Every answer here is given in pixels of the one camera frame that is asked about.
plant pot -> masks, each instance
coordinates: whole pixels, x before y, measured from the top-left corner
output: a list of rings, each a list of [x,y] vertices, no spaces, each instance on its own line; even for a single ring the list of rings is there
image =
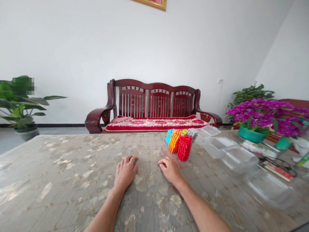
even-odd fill
[[[240,125],[239,124],[233,125],[233,127],[234,127],[234,130],[239,130],[240,129]]]
[[[255,131],[248,130],[244,127],[240,127],[238,131],[238,135],[245,139],[254,143],[263,142],[263,140],[267,137],[265,134],[257,133]]]
[[[37,124],[33,124],[32,127],[18,130],[14,128],[15,132],[20,135],[20,137],[24,141],[29,141],[30,139],[33,139],[35,136],[39,135],[39,129]]]
[[[289,138],[282,137],[279,139],[279,141],[276,143],[276,147],[282,150],[288,150],[290,146],[292,145],[292,141],[289,140]]]

sofa armrest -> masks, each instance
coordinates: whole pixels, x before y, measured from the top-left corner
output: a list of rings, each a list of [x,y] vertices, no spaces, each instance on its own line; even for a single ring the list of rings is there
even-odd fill
[[[206,111],[202,111],[199,107],[197,108],[196,112],[199,112],[201,114],[201,119],[205,122],[209,122],[211,118],[215,121],[213,124],[214,127],[219,128],[222,125],[222,118],[215,114],[215,113],[210,113]]]
[[[101,118],[106,125],[109,124],[110,121],[110,111],[114,109],[114,106],[107,105],[103,108],[98,108],[91,111],[85,120],[85,126],[90,134],[100,134],[103,129],[100,125]]]

wooden sofa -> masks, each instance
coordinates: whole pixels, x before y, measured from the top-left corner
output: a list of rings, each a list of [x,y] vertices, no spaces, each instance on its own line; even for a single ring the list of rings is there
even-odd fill
[[[91,111],[85,120],[90,134],[101,133],[101,118],[105,125],[109,124],[111,110],[116,117],[117,109],[119,115],[134,118],[188,117],[198,112],[205,122],[212,118],[213,126],[218,128],[222,125],[220,116],[200,109],[201,92],[189,86],[173,87],[164,83],[145,84],[133,79],[112,79],[107,84],[107,93],[107,105]]]

purple flower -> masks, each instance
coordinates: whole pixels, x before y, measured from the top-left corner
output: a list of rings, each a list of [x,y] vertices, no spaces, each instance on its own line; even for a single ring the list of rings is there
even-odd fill
[[[247,129],[264,129],[269,132],[273,121],[278,122],[278,133],[284,137],[303,135],[298,125],[304,127],[300,119],[309,120],[309,109],[294,107],[288,102],[266,99],[254,99],[242,102],[229,109],[226,115],[234,118],[236,123],[242,123]]]

clear plastic box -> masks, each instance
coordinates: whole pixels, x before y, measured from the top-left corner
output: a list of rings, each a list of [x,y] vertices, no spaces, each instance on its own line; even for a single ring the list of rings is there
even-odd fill
[[[213,159],[220,159],[224,155],[223,149],[229,146],[237,145],[233,140],[226,137],[204,138],[203,148]]]
[[[239,145],[223,149],[221,161],[235,174],[244,174],[256,166],[259,159]]]
[[[250,192],[272,207],[286,209],[297,200],[296,190],[265,170],[257,169],[246,174],[244,179]]]
[[[215,136],[215,135],[221,133],[221,131],[218,128],[210,126],[210,125],[204,126],[200,129],[197,129],[197,131],[199,133],[198,133],[195,141],[200,146],[202,146],[205,138],[212,137],[212,136]]]

